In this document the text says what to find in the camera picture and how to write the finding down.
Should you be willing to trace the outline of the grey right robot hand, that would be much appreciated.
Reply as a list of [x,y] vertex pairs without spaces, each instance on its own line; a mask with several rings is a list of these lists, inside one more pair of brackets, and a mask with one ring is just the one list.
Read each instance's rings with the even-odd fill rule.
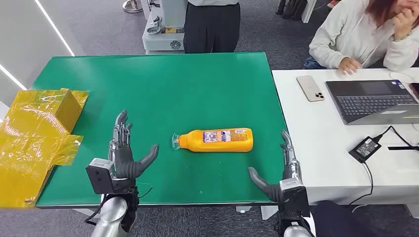
[[284,170],[282,180],[278,184],[268,184],[261,178],[254,167],[248,167],[249,176],[252,182],[273,202],[286,202],[285,193],[291,192],[293,189],[302,187],[301,168],[294,152],[291,137],[286,130],[281,131],[284,143],[281,144],[283,149]]

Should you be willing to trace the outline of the seated person's left hand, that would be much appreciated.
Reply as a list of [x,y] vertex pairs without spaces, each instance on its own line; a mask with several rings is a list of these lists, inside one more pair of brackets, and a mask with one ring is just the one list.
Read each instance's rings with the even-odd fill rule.
[[394,17],[395,33],[394,40],[400,41],[406,38],[412,31],[415,21],[419,16],[419,7],[404,8]]

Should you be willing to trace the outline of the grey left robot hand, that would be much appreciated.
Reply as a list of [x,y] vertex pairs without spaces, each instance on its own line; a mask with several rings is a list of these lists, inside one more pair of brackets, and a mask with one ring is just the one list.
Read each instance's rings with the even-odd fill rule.
[[135,186],[136,178],[152,164],[159,153],[159,145],[152,145],[150,152],[141,160],[133,159],[130,142],[132,123],[127,123],[127,111],[121,111],[116,117],[113,137],[109,142],[108,159],[114,163],[115,173],[112,184],[116,192],[122,192]]

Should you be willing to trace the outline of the seated person's right hand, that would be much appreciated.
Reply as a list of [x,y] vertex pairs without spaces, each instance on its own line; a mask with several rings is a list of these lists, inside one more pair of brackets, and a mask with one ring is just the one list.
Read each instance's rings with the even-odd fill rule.
[[338,66],[338,70],[344,75],[355,74],[359,69],[362,69],[362,65],[350,57],[344,57]]

